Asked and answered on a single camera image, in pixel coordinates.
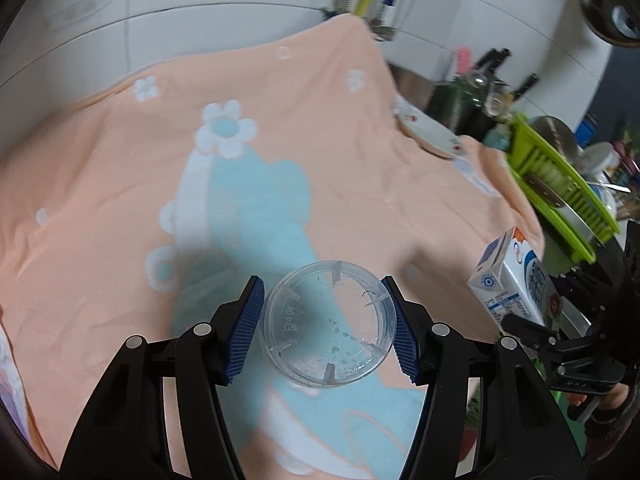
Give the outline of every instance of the milk carton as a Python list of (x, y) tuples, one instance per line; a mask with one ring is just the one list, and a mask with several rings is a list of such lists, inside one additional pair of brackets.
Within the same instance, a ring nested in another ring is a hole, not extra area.
[(498, 326), (509, 313), (556, 328), (562, 301), (522, 232), (491, 242), (467, 282)]

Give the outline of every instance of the transparent round container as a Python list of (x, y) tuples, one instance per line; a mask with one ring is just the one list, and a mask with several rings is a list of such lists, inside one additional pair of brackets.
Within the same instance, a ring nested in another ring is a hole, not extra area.
[(260, 320), (271, 361), (313, 388), (370, 374), (389, 353), (395, 335), (396, 309), (382, 282), (367, 269), (337, 260), (284, 277)]

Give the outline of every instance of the green plastic basket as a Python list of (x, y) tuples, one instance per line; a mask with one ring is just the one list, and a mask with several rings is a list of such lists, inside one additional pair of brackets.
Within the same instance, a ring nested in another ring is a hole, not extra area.
[(620, 227), (593, 189), (574, 168), (523, 119), (516, 117), (511, 125), (513, 137), (508, 162), (511, 173), (533, 207), (548, 220), (572, 249), (571, 260), (579, 264), (586, 260), (596, 261), (591, 243), (577, 233), (553, 206), (531, 189), (524, 177), (533, 173), (542, 179), (564, 200), (588, 225), (595, 235), (594, 241), (604, 244)]

